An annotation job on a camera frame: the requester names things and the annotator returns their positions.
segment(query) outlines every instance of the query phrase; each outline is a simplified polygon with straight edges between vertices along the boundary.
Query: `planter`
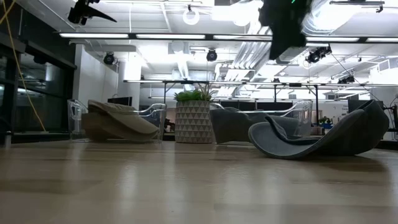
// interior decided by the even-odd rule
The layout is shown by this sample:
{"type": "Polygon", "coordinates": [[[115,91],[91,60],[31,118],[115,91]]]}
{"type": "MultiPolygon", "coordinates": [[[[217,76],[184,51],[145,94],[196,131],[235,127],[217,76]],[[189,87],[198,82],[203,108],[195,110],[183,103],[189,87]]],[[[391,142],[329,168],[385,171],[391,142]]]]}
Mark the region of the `planter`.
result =
{"type": "Polygon", "coordinates": [[[213,143],[209,101],[178,102],[175,114],[175,141],[213,143]]]}

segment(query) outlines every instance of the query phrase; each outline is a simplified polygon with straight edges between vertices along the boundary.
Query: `security camera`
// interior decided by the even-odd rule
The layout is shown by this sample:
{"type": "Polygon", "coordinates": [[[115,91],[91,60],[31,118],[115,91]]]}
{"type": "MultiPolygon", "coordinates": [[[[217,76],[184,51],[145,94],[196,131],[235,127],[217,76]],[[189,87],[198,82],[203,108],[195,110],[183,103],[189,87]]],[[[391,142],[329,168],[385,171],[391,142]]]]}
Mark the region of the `security camera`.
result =
{"type": "Polygon", "coordinates": [[[114,52],[106,53],[104,57],[104,63],[106,65],[114,65],[118,62],[118,59],[114,56],[114,52]]]}
{"type": "Polygon", "coordinates": [[[207,53],[206,59],[208,62],[214,62],[217,60],[217,53],[215,49],[210,49],[207,53]]]}
{"type": "Polygon", "coordinates": [[[117,22],[112,17],[89,7],[89,4],[99,3],[100,0],[77,0],[75,7],[70,8],[68,20],[74,24],[86,25],[87,19],[100,17],[109,21],[117,22]]]}

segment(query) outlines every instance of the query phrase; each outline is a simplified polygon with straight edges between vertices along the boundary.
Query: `potted plant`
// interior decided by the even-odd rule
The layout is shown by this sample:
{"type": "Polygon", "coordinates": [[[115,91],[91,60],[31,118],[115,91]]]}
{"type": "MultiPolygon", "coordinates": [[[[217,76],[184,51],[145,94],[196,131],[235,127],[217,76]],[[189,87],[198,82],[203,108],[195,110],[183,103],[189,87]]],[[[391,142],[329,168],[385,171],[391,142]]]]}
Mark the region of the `potted plant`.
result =
{"type": "Polygon", "coordinates": [[[176,93],[175,141],[180,143],[212,143],[213,128],[210,121],[210,86],[199,85],[199,90],[176,93]]]}

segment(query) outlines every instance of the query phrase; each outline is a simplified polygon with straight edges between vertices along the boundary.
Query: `ceiling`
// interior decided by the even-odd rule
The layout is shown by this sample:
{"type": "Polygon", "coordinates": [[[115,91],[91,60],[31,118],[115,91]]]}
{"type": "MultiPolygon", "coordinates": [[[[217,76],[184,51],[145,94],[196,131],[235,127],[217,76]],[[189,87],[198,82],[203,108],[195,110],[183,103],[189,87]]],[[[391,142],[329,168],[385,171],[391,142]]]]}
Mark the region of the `ceiling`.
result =
{"type": "MultiPolygon", "coordinates": [[[[215,21],[211,13],[214,1],[204,1],[204,6],[198,7],[200,20],[191,26],[183,21],[183,13],[186,6],[148,4],[107,4],[100,2],[92,6],[105,14],[115,18],[118,22],[113,23],[104,19],[94,18],[87,22],[84,27],[67,22],[68,12],[74,6],[73,0],[18,0],[22,7],[42,19],[50,26],[62,32],[156,32],[156,33],[201,33],[201,34],[245,34],[249,32],[249,25],[237,26],[233,21],[215,21]]],[[[388,7],[381,13],[375,13],[376,7],[357,8],[351,18],[342,26],[333,30],[330,35],[383,35],[398,36],[398,2],[387,0],[388,7]]],[[[344,6],[329,12],[323,23],[331,23],[339,14],[344,13],[344,6]]],[[[196,52],[188,59],[189,70],[214,71],[216,64],[235,59],[241,48],[241,42],[205,42],[185,41],[190,46],[215,48],[218,53],[217,62],[207,62],[206,52],[196,52]]],[[[135,45],[146,65],[143,66],[143,74],[171,73],[177,69],[175,55],[168,53],[169,41],[151,40],[92,40],[90,45],[135,45]]],[[[331,77],[342,73],[345,69],[356,69],[356,75],[366,77],[369,75],[368,68],[384,61],[385,57],[398,55],[398,44],[331,44],[333,55],[324,58],[316,65],[308,68],[303,62],[303,57],[297,57],[291,66],[283,69],[286,80],[305,80],[308,77],[331,77]]],[[[126,58],[127,52],[117,54],[118,57],[126,58]]]]}

